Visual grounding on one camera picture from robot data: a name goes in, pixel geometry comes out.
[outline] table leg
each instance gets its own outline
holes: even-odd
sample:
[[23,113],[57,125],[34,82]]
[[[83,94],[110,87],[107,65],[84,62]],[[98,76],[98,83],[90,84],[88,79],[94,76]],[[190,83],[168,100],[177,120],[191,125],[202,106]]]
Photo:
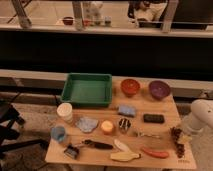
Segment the table leg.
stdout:
[[172,171],[172,169],[162,169],[162,171]]
[[103,171],[107,171],[107,166],[104,166],[104,170]]

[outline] knife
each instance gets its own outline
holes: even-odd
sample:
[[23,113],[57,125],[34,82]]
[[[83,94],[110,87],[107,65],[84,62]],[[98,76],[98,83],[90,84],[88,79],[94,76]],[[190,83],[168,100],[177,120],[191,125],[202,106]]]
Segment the knife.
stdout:
[[87,145],[89,147],[97,148],[97,149],[102,149],[102,150],[111,150],[113,149],[113,146],[110,144],[102,143],[102,142],[97,142],[97,141],[92,141],[90,139],[86,139],[82,141],[84,145]]

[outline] white cup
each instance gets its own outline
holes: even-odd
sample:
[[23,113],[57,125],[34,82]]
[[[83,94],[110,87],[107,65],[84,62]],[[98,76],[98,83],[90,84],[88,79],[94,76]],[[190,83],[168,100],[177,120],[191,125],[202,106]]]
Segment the white cup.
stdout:
[[73,119],[72,105],[70,103],[62,103],[57,108],[58,115],[67,123],[71,123]]

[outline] orange bowl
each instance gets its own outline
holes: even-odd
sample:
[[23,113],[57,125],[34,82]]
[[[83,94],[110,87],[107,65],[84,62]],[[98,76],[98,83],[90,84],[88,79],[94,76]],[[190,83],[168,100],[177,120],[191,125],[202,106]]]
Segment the orange bowl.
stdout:
[[125,79],[121,82],[121,90],[127,97],[132,97],[140,90],[140,84],[134,79]]

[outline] yellow object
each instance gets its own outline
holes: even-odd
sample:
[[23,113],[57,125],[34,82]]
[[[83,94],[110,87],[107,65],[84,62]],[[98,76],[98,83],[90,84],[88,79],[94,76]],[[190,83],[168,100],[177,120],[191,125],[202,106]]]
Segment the yellow object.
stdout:
[[188,143],[191,140],[192,140],[191,136],[188,136],[188,135],[184,134],[183,132],[181,132],[177,143],[178,144],[186,144],[186,143]]
[[130,161],[133,159],[139,159],[141,158],[140,154],[128,152],[128,151],[122,151],[117,153],[110,154],[110,159],[117,160],[117,161]]
[[111,121],[105,120],[101,124],[101,130],[104,134],[111,134],[114,130],[114,125]]

